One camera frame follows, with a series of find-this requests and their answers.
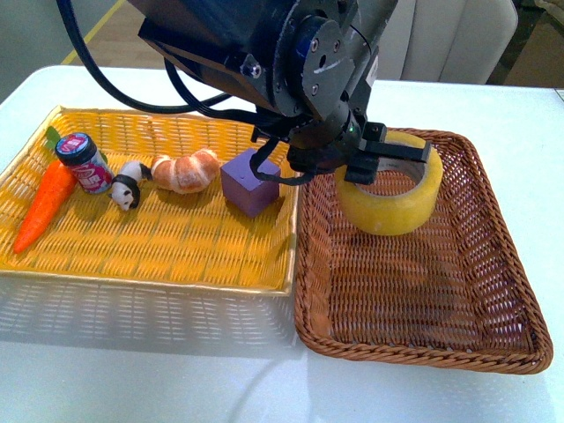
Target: wicker basket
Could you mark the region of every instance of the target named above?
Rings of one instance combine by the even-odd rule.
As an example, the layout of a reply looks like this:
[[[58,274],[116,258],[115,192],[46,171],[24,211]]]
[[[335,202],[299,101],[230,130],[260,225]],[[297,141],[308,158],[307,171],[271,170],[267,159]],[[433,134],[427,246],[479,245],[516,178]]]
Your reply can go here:
[[[302,194],[295,322],[312,350],[349,360],[534,374],[553,345],[478,155],[464,137],[431,141],[444,165],[432,218],[378,237],[349,224],[332,176]],[[407,189],[379,175],[388,195]]]
[[[45,130],[88,133],[115,173],[125,161],[150,165],[155,154],[179,157],[212,148],[226,162],[253,146],[252,127],[192,115],[58,108],[0,175],[0,274],[144,286],[186,286],[288,295],[293,282],[298,190],[255,219],[226,203],[217,178],[181,196],[141,182],[141,205],[123,212],[105,195],[75,188],[48,231],[21,255],[12,243],[45,168],[55,158]],[[283,176],[294,171],[281,145],[271,155]]]

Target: panda figurine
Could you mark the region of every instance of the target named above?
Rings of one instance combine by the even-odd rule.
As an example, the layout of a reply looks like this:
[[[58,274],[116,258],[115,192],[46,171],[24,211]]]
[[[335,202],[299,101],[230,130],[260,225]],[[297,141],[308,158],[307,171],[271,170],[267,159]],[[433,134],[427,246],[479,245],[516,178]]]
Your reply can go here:
[[[151,169],[138,160],[128,161],[112,180],[109,197],[125,212],[136,209],[141,201],[138,184],[142,179],[152,179]]]

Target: white chair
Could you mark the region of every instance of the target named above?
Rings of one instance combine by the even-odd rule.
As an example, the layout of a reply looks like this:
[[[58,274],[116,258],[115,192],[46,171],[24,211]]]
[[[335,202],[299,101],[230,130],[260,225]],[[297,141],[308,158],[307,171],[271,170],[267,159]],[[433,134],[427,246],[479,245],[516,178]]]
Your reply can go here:
[[[484,84],[516,25],[512,0],[399,0],[378,78]]]

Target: purple block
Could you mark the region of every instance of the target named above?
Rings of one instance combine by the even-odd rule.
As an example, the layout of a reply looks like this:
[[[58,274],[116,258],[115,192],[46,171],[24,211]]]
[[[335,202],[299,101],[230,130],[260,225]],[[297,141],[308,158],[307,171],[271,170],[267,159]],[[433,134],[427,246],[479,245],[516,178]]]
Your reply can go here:
[[[255,150],[249,148],[221,167],[223,195],[250,218],[254,218],[267,205],[280,197],[278,183],[259,181],[250,170],[250,158],[254,153]],[[280,176],[280,168],[269,160],[266,160],[258,170]]]

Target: yellow tape roll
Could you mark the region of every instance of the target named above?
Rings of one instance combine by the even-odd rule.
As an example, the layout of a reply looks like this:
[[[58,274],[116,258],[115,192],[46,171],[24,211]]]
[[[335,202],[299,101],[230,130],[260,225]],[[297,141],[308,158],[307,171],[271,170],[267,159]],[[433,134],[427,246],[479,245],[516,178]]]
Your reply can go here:
[[[389,131],[386,143],[423,148],[425,141],[403,132]],[[408,234],[431,217],[442,180],[442,162],[432,148],[426,164],[380,159],[379,171],[397,170],[416,186],[398,196],[377,196],[361,185],[345,181],[345,167],[335,172],[337,198],[346,218],[361,231],[374,235]]]

